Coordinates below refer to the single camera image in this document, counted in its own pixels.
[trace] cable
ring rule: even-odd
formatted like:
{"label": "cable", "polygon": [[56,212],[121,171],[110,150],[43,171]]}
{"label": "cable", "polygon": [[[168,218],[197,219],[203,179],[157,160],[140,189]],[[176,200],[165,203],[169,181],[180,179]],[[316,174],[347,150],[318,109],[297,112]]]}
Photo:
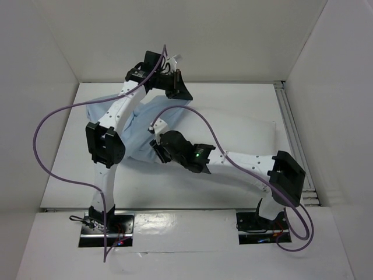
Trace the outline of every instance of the cable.
{"label": "cable", "polygon": [[123,225],[121,224],[121,229],[122,229],[122,235],[123,235],[123,238],[125,237],[124,236],[124,229],[123,229]]}
{"label": "cable", "polygon": [[81,222],[81,223],[83,223],[84,225],[89,226],[89,222],[87,222],[86,220],[84,220],[83,218],[78,217],[78,216],[71,215],[71,216],[69,217],[69,220],[70,220],[70,221],[74,221],[74,222]]}
{"label": "cable", "polygon": [[[279,246],[282,250],[287,251],[287,252],[291,252],[291,253],[299,252],[299,251],[301,251],[301,250],[303,250],[303,249],[306,249],[306,248],[311,244],[312,240],[314,239],[314,235],[315,235],[314,222],[312,221],[311,216],[309,215],[309,213],[308,213],[308,211],[305,209],[305,207],[304,207],[302,204],[300,204],[300,205],[301,205],[302,209],[304,210],[304,212],[306,213],[306,215],[307,215],[307,217],[308,217],[308,219],[309,219],[309,223],[311,224],[311,236],[309,237],[308,242],[307,242],[304,246],[302,246],[302,247],[300,247],[300,248],[296,248],[296,249],[288,249],[288,248],[283,247],[283,246],[280,244],[280,242],[279,242],[279,240],[280,240],[280,238],[282,237],[282,235],[284,235],[284,234],[286,234],[286,233],[283,233],[283,234],[279,235],[279,236],[276,238],[276,244],[277,244],[277,246]],[[297,236],[297,234],[295,233],[294,229],[291,227],[291,225],[290,225],[290,223],[289,223],[289,221],[288,221],[288,219],[287,219],[286,209],[284,210],[284,212],[285,212],[286,221],[287,221],[287,224],[288,224],[288,226],[289,226],[290,231],[291,231],[295,236]]]}
{"label": "cable", "polygon": [[162,55],[162,62],[161,62],[161,72],[163,72],[164,64],[166,64],[166,58]]}
{"label": "cable", "polygon": [[[161,56],[160,58],[158,59],[157,61],[157,64],[156,66],[153,68],[153,70],[149,73],[149,75],[141,82],[139,83],[137,86],[135,86],[133,89],[131,89],[130,91],[126,92],[125,94],[122,94],[122,95],[118,95],[118,96],[115,96],[115,97],[112,97],[112,98],[107,98],[107,99],[103,99],[103,100],[94,100],[94,101],[86,101],[86,102],[81,102],[81,103],[76,103],[76,104],[71,104],[71,105],[68,105],[68,106],[64,106],[64,107],[61,107],[59,109],[56,109],[52,112],[50,112],[49,114],[47,114],[39,123],[39,125],[37,126],[37,128],[35,129],[35,133],[34,133],[34,137],[33,137],[33,151],[34,151],[34,156],[36,158],[36,161],[38,162],[38,164],[40,165],[40,167],[46,172],[48,173],[50,176],[52,176],[53,178],[56,178],[58,180],[61,180],[63,182],[66,182],[66,183],[71,183],[71,184],[77,184],[77,185],[84,185],[84,186],[88,186],[88,187],[91,187],[91,188],[94,188],[95,190],[97,190],[100,195],[101,195],[101,199],[103,200],[103,208],[104,208],[104,213],[106,213],[107,209],[106,209],[106,201],[105,201],[105,196],[104,196],[104,193],[103,191],[93,185],[93,184],[89,184],[89,183],[85,183],[85,182],[79,182],[79,181],[75,181],[75,180],[70,180],[70,179],[66,179],[66,178],[63,178],[63,177],[60,177],[56,174],[54,174],[53,172],[51,172],[50,170],[47,169],[47,167],[44,165],[44,163],[41,161],[40,157],[39,157],[39,154],[37,152],[37,147],[36,147],[36,143],[37,143],[37,135],[39,133],[39,130],[41,128],[41,126],[45,123],[45,121],[47,119],[49,119],[51,116],[53,116],[54,114],[58,113],[58,112],[61,112],[61,111],[64,111],[66,109],[72,109],[74,107],[78,107],[78,106],[84,106],[84,105],[88,105],[88,104],[95,104],[95,103],[104,103],[104,102],[108,102],[108,101],[113,101],[113,100],[117,100],[117,99],[120,99],[120,98],[123,98],[131,93],[133,93],[134,91],[136,91],[137,89],[139,89],[141,86],[143,86],[151,77],[152,75],[157,71],[160,63],[161,63],[161,60],[162,60],[162,57],[164,55],[167,55],[167,50],[166,50],[166,45],[163,45],[163,49],[162,49],[162,53],[161,53]],[[110,252],[110,250],[115,247],[115,246],[111,246],[109,249],[107,249],[107,231],[106,231],[106,226],[107,226],[107,221],[106,221],[107,217],[106,215],[104,215],[104,262],[106,262],[106,257],[107,257],[107,254]]]}
{"label": "cable", "polygon": [[275,232],[276,228],[275,228],[275,225],[273,225],[273,237],[275,237],[277,235],[282,235],[282,233],[284,232],[284,228],[282,227],[282,225],[279,222],[276,222],[276,225],[280,227],[281,232]]}
{"label": "cable", "polygon": [[[220,142],[219,140],[217,139],[217,136],[213,130],[213,128],[211,127],[210,123],[208,122],[208,120],[203,116],[201,115],[201,113],[199,113],[198,111],[196,111],[195,109],[193,108],[190,108],[188,106],[182,106],[182,105],[174,105],[174,106],[170,106],[170,107],[167,107],[165,109],[163,109],[161,112],[158,113],[158,115],[155,117],[155,119],[153,120],[153,123],[152,123],[152,127],[154,126],[154,124],[156,123],[157,119],[167,110],[169,109],[173,109],[173,108],[184,108],[184,109],[187,109],[195,114],[197,114],[202,120],[203,122],[207,125],[207,127],[209,128],[211,134],[212,134],[212,137],[214,138],[215,140],[215,143],[219,149],[219,151],[222,153],[222,154],[225,154],[226,152],[224,151],[224,149],[221,147],[220,145]],[[309,220],[310,220],[310,223],[311,223],[311,236],[310,236],[310,233],[309,233],[309,228],[308,228],[308,225],[306,223],[306,221],[304,220],[304,218],[302,217],[302,215],[299,213],[298,209],[291,203],[291,201],[287,198],[287,194],[285,193],[282,193],[282,191],[278,190],[276,187],[274,187],[273,185],[270,184],[270,182],[266,181],[265,179],[263,179],[261,176],[255,174],[254,172],[251,172],[250,170],[247,170],[241,166],[239,166],[238,164],[236,164],[236,162],[234,162],[228,155],[226,155],[226,159],[228,160],[228,162],[233,165],[234,167],[236,167],[238,170],[242,171],[242,172],[245,172],[249,175],[251,175],[252,177],[256,178],[257,180],[259,180],[260,182],[262,182],[263,184],[267,185],[272,191],[274,191],[283,201],[285,201],[285,203],[295,212],[295,214],[298,216],[299,220],[301,221],[301,223],[303,224],[303,227],[305,229],[305,237],[302,237],[302,236],[299,236],[298,234],[296,234],[295,236],[297,236],[299,239],[301,240],[308,240],[308,243],[299,248],[299,249],[287,249],[286,251],[292,251],[292,252],[296,252],[296,251],[301,251],[303,249],[305,249],[306,247],[308,247],[308,245],[312,242],[312,239],[314,238],[314,226],[313,226],[313,222],[312,222],[312,219],[308,213],[308,211],[304,208],[303,205],[302,208],[303,210],[306,212]],[[291,231],[294,233],[294,229],[289,225],[289,229],[291,229]],[[281,245],[279,245],[278,242],[276,242],[276,244],[283,250],[285,250],[285,248]]]}
{"label": "cable", "polygon": [[166,63],[166,66],[164,67],[164,69],[162,69],[162,71],[165,71],[167,69],[167,67],[168,67],[168,71],[165,72],[165,74],[168,74],[168,73],[171,72],[171,65],[170,65],[170,63]]}
{"label": "cable", "polygon": [[262,233],[266,233],[268,230],[262,230],[261,232],[249,232],[248,230],[240,230],[241,232],[245,232],[245,233],[250,233],[251,235],[253,234],[262,234]]}
{"label": "cable", "polygon": [[115,242],[118,242],[119,241],[119,237],[120,237],[120,235],[121,235],[121,228],[118,226],[118,224],[117,224],[117,228],[118,228],[118,237],[117,237],[117,239],[115,239]]}

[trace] black metal base plate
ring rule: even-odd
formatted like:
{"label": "black metal base plate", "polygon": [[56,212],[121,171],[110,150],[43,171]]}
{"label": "black metal base plate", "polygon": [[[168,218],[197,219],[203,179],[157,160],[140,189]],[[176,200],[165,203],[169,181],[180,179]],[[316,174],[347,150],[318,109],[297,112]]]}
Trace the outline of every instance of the black metal base plate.
{"label": "black metal base plate", "polygon": [[[89,222],[88,214],[85,214],[84,220]],[[115,215],[115,224],[118,225],[118,230],[110,230],[107,232],[107,246],[110,247],[114,242],[128,237],[128,239],[118,242],[117,247],[132,247],[133,223],[133,214]],[[83,223],[80,231],[79,247],[104,247],[103,229],[100,227],[91,229]]]}
{"label": "black metal base plate", "polygon": [[272,224],[260,225],[255,219],[255,212],[237,212],[237,230],[240,244],[275,243],[279,235],[279,242],[291,242],[284,213],[281,212]]}

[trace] white robotic arm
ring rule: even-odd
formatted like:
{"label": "white robotic arm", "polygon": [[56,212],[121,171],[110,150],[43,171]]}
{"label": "white robotic arm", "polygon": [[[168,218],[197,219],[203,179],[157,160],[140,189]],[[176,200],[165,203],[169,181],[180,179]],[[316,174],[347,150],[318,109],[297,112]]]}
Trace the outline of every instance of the white robotic arm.
{"label": "white robotic arm", "polygon": [[[170,99],[192,100],[192,96],[184,85],[180,70],[177,69],[177,62],[180,59],[179,55],[169,58],[147,51],[144,61],[127,73],[126,81],[119,94],[124,97],[116,100],[97,123],[87,124],[87,144],[94,162],[94,184],[102,190],[107,209],[107,213],[104,213],[101,194],[96,191],[89,208],[89,217],[93,222],[103,224],[103,215],[107,215],[107,226],[110,227],[110,220],[115,211],[115,172],[125,154],[125,144],[121,141],[119,134],[122,133],[131,112],[148,91],[152,88],[163,89]],[[159,60],[164,61],[164,64],[159,65]],[[155,67],[157,67],[155,73],[150,76],[149,72]],[[138,84],[145,79],[143,86],[137,88]]]}
{"label": "white robotic arm", "polygon": [[287,152],[279,151],[277,156],[247,155],[229,151],[222,153],[213,145],[191,144],[180,132],[170,131],[162,119],[152,124],[149,131],[156,136],[151,146],[162,163],[175,161],[195,173],[222,174],[258,187],[263,192],[263,199],[257,207],[260,218],[275,220],[287,206],[286,202],[272,193],[266,184],[233,166],[227,160],[228,157],[242,169],[250,170],[281,188],[290,196],[294,205],[299,205],[305,172]]}
{"label": "white robotic arm", "polygon": [[[95,163],[95,186],[103,191],[107,205],[107,213],[104,213],[101,195],[97,191],[89,208],[89,218],[93,222],[103,224],[103,216],[106,215],[108,228],[114,224],[111,221],[115,219],[115,171],[125,154],[125,144],[119,134],[122,133],[131,112],[152,88],[165,90],[166,96],[171,99],[192,100],[182,81],[180,70],[176,68],[179,56],[165,59],[165,68],[160,66],[143,86],[127,94],[147,77],[160,56],[148,51],[144,62],[138,64],[140,69],[135,67],[126,76],[126,82],[119,94],[126,96],[114,102],[97,123],[90,122],[86,127],[89,152]],[[169,130],[167,123],[160,118],[149,128],[149,131],[155,134],[156,140],[151,141],[150,144],[162,163],[175,161],[194,173],[217,173],[240,177],[263,191],[263,199],[259,202],[256,212],[258,219],[275,220],[287,204],[262,182],[233,166],[227,160],[227,156],[238,166],[254,172],[277,188],[281,188],[295,206],[300,203],[305,172],[286,152],[279,151],[274,157],[228,151],[222,154],[212,145],[191,144],[180,132]]]}

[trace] light blue cloth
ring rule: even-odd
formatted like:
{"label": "light blue cloth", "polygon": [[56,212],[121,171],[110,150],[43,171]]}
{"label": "light blue cloth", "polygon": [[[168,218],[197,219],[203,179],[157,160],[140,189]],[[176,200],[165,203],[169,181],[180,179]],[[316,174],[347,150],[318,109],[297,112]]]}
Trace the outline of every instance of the light blue cloth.
{"label": "light blue cloth", "polygon": [[[105,96],[95,100],[107,99],[114,96]],[[107,112],[113,102],[87,105],[88,119],[96,123]],[[162,109],[174,105],[186,106],[189,102],[190,100],[168,99],[165,96],[156,96],[146,104],[140,103],[131,113],[123,131],[121,133],[118,131],[126,147],[124,159],[133,158],[143,162],[154,162],[157,156],[149,145],[149,142],[154,139],[154,135],[147,129]],[[164,112],[161,118],[172,129],[180,119],[182,112],[182,108],[172,108]]]}

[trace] white enclosure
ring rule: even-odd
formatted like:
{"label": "white enclosure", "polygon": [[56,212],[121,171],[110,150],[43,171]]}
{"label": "white enclosure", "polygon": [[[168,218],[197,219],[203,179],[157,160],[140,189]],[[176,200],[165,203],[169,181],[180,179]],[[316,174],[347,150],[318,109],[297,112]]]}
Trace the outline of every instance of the white enclosure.
{"label": "white enclosure", "polygon": [[[1,279],[372,278],[373,0],[0,3]],[[93,192],[48,178],[33,156],[34,130],[54,109],[117,93],[145,51],[163,44],[184,58],[192,106],[241,116],[243,129],[245,118],[276,123],[268,154],[292,152],[309,175],[304,203],[318,204],[315,187],[322,204],[308,207],[316,235],[307,250],[238,245],[234,209],[258,202],[242,182],[142,163],[121,166],[115,182],[119,207],[142,209],[133,247],[106,264],[101,248],[77,247],[80,225],[68,216],[82,215]],[[48,168],[93,181],[86,122],[81,107],[43,126]],[[219,130],[227,145],[245,145],[230,141],[226,123]]]}
{"label": "white enclosure", "polygon": [[285,80],[326,0],[34,0],[75,75],[122,82],[166,43],[186,81]]}

